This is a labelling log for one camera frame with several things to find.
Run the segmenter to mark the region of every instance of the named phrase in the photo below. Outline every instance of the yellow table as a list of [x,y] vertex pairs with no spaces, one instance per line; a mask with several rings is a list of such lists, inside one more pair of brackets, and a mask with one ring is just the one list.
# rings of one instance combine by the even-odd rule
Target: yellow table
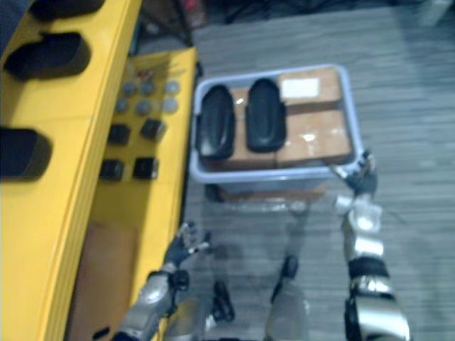
[[1,339],[61,340],[114,101],[140,0],[39,23],[26,14],[4,58],[39,31],[78,31],[92,56],[80,75],[19,82],[1,74],[1,124],[31,127],[53,145],[31,183],[1,184]]

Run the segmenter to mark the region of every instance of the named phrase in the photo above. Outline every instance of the yellow shelf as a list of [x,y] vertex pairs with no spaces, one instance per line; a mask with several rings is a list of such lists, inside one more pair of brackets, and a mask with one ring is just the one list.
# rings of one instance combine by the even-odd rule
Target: yellow shelf
[[[177,229],[181,211],[186,151],[189,135],[194,73],[197,54],[194,48],[172,53],[158,53],[129,60],[123,82],[136,80],[137,73],[148,70],[156,91],[150,96],[136,94],[128,97],[128,112],[115,114],[112,123],[126,124],[130,129],[127,146],[110,146],[104,158],[121,160],[124,174],[120,182],[100,181],[93,201],[91,219],[107,224],[135,228],[139,231],[139,247],[133,278],[132,301],[144,285],[147,274],[157,270],[164,252]],[[175,80],[180,91],[175,96],[164,93],[167,81]],[[162,120],[166,133],[160,142],[140,136],[147,117],[134,113],[141,99],[162,103],[174,97],[178,110],[173,114],[154,110],[147,117]],[[154,180],[135,180],[132,177],[137,157],[154,157],[159,161],[158,177]]]
[[39,31],[78,31],[92,51],[80,74],[19,82],[1,74],[1,124],[30,127],[53,145],[37,181],[1,184],[1,339],[61,340],[105,141],[140,0],[39,23],[26,14],[4,58]]

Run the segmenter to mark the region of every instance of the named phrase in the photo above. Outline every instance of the plastic bin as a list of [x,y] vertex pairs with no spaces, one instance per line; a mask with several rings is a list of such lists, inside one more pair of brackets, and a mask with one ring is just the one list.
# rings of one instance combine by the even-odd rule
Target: plastic bin
[[338,79],[341,89],[341,101],[339,109],[343,112],[346,129],[350,139],[351,157],[341,165],[351,170],[356,167],[357,162],[363,152],[363,144],[358,126],[357,114],[350,90],[349,76],[346,69],[340,65],[325,64],[309,67],[296,67],[291,69],[271,70],[264,72],[254,72],[241,75],[231,75],[224,77],[214,77],[202,81],[194,94],[194,115],[191,129],[191,160],[190,174],[199,183],[216,184],[229,193],[255,192],[255,191],[274,191],[287,189],[309,189],[319,183],[332,178],[332,172],[322,161],[312,161],[294,166],[291,168],[275,168],[264,170],[230,170],[213,171],[204,166],[196,149],[197,118],[200,114],[202,99],[208,90],[218,84],[228,88],[250,87],[255,80],[268,77],[277,80],[278,76],[284,72],[296,72],[302,70],[314,70],[322,67],[334,67],[338,72]]

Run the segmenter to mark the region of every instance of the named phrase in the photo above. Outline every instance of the gray button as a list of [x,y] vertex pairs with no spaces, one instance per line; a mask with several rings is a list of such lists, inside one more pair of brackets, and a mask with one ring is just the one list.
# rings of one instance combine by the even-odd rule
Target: gray button
[[137,102],[136,104],[136,113],[138,115],[147,115],[151,111],[151,103],[145,99]]
[[176,94],[180,91],[180,84],[176,80],[166,83],[166,94]]
[[117,103],[115,103],[115,111],[116,112],[125,112],[128,110],[128,99],[126,98],[119,98]]
[[143,82],[141,84],[141,93],[142,94],[151,94],[155,91],[155,84],[153,82]]
[[135,82],[126,82],[123,84],[122,91],[126,96],[132,96],[137,92],[137,86]]
[[163,101],[163,111],[164,112],[176,112],[178,109],[178,103],[175,98],[166,98]]

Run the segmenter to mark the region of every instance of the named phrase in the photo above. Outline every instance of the brown cardboard box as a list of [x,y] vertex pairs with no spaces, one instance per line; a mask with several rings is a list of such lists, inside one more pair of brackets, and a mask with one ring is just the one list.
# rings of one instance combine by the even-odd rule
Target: brown cardboard box
[[183,0],[186,20],[191,28],[198,28],[207,24],[207,13],[203,0]]
[[229,91],[234,101],[235,121],[245,121],[245,107],[248,104],[248,92],[250,89],[239,87],[237,89],[230,89]]
[[322,159],[340,161],[351,152],[343,113],[338,110],[286,117],[287,141],[276,153],[278,167]]
[[135,229],[90,222],[87,228],[68,317],[65,340],[111,340],[129,307]]
[[278,77],[278,83],[287,114],[338,108],[341,90],[333,67],[283,73]]
[[275,153],[254,153],[247,147],[245,107],[248,103],[248,90],[246,87],[230,90],[235,114],[234,154],[224,161],[211,161],[209,165],[214,170],[233,171],[274,167]]

